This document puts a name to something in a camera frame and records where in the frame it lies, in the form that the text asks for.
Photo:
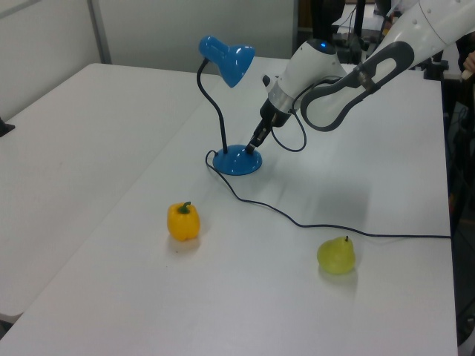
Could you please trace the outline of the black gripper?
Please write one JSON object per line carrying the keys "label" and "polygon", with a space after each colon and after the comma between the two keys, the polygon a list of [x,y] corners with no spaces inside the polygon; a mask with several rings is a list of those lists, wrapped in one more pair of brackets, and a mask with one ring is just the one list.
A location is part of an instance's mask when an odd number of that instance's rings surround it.
{"label": "black gripper", "polygon": [[254,130],[252,137],[245,147],[245,151],[252,154],[254,150],[262,145],[264,140],[272,131],[273,127],[281,128],[290,118],[290,113],[278,110],[269,99],[267,99],[260,109],[261,121]]}

